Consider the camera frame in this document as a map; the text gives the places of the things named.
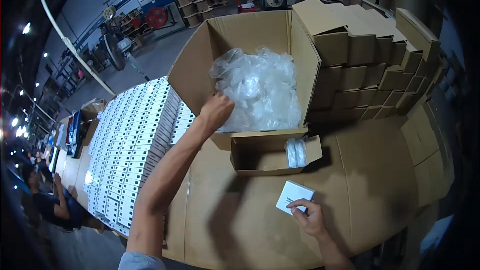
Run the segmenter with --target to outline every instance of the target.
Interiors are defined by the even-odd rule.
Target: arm
[[[307,213],[302,213],[297,207],[304,206],[307,208]],[[352,270],[355,269],[352,262],[343,255],[337,243],[328,234],[325,226],[324,215],[322,207],[312,201],[306,199],[299,199],[290,202],[287,208],[302,227],[302,229],[314,237],[318,242],[320,253],[327,270]]]
[[[55,173],[53,179],[55,181],[55,186],[57,187],[57,189],[62,190],[62,180],[60,179],[60,176]],[[70,219],[70,212],[68,211],[67,201],[65,200],[65,196],[63,195],[62,191],[58,192],[58,200],[60,201],[60,205],[56,204],[53,207],[53,214],[61,219]]]
[[[203,143],[225,123],[233,107],[222,92],[209,97],[190,128],[157,164],[135,201],[127,251],[162,256],[163,217]]]

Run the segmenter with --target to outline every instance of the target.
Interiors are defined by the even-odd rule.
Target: black t-shirt
[[[47,220],[53,225],[61,226],[65,229],[71,229],[72,224],[69,220],[65,220],[55,216],[53,213],[54,206],[57,204],[60,206],[60,201],[52,195],[45,193],[35,193],[32,195],[33,204],[37,208],[43,219]]]

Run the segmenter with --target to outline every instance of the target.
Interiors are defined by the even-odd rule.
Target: sleeve
[[[166,270],[166,268],[158,257],[127,251],[121,257],[118,270]]]

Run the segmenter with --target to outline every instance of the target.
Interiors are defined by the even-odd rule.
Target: forearm
[[[352,270],[352,262],[340,251],[337,243],[325,232],[315,237],[326,270]]]
[[[141,207],[151,214],[164,213],[180,188],[195,155],[209,137],[203,120],[196,118],[150,174],[141,188],[135,208]]]

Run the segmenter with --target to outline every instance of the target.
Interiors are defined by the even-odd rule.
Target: ceiling light
[[[21,33],[26,34],[29,31],[30,31],[30,22],[28,22],[27,25],[25,25],[25,27],[23,28],[23,31]]]

